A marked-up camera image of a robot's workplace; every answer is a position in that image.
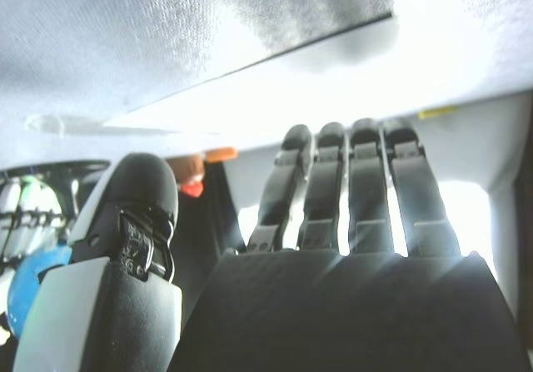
blue round object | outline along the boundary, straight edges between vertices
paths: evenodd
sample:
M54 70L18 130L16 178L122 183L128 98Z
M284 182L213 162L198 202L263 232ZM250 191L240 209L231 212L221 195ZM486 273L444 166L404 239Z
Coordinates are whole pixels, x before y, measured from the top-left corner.
M7 293L7 322L18 339L39 291L37 275L52 266L68 264L71 254L72 248L65 245L37 250L18 267Z

